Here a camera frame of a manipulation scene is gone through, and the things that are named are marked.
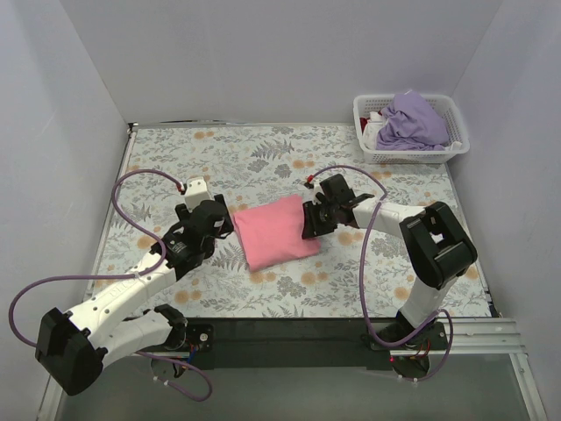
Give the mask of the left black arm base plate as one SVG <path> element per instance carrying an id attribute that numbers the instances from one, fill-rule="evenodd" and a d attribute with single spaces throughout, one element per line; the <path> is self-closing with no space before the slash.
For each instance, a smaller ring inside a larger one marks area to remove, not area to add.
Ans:
<path id="1" fill-rule="evenodd" d="M 208 352 L 213 346 L 213 325 L 177 325 L 172 328 L 163 346 L 173 352 Z"/>

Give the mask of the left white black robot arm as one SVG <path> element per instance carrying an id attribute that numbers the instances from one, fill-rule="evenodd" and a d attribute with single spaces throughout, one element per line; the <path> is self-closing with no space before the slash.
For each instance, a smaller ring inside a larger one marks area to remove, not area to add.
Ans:
<path id="1" fill-rule="evenodd" d="M 41 319 L 35 357 L 70 396 L 82 393 L 113 362 L 148 347 L 175 351 L 187 344 L 188 320 L 168 304 L 131 314 L 151 297 L 200 267 L 217 239 L 233 231 L 224 197 L 215 195 L 194 209 L 175 208 L 178 222 L 133 268 L 67 312 L 52 309 Z"/>

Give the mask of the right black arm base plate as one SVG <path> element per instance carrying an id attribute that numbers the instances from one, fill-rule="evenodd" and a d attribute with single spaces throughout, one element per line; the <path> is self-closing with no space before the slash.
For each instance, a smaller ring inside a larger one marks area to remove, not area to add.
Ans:
<path id="1" fill-rule="evenodd" d="M 397 322 L 392 322 L 383 326 L 378 332 L 378 337 L 388 343 L 402 341 L 406 337 L 406 331 L 402 325 Z M 364 332 L 360 335 L 360 340 L 369 348 L 373 350 L 386 350 L 377 342 L 369 332 Z M 448 346 L 448 337 L 444 329 L 444 324 L 441 322 L 431 322 L 425 326 L 422 331 L 412 337 L 409 341 L 403 342 L 397 349 L 401 350 L 414 350 L 425 349 L 427 346 L 430 350 L 443 351 Z"/>

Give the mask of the pink t shirt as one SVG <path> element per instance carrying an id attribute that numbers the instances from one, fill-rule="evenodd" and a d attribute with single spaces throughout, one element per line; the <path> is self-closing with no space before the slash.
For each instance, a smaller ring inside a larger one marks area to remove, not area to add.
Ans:
<path id="1" fill-rule="evenodd" d="M 314 256 L 321 248 L 317 239 L 302 238 L 304 212 L 298 195 L 238 211 L 233 224 L 251 272 Z"/>

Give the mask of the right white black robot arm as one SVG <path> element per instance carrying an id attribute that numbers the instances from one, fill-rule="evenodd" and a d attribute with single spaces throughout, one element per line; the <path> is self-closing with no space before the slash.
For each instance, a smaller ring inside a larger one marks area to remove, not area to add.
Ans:
<path id="1" fill-rule="evenodd" d="M 443 202 L 429 206 L 391 203 L 385 196 L 356 195 L 341 174 L 321 182 L 305 182 L 313 198 L 303 204 L 304 239 L 333 233 L 340 225 L 382 232 L 403 241 L 415 272 L 409 296 L 395 320 L 377 331 L 367 330 L 386 348 L 403 346 L 431 326 L 443 313 L 444 298 L 456 280 L 478 259 L 475 245 Z"/>

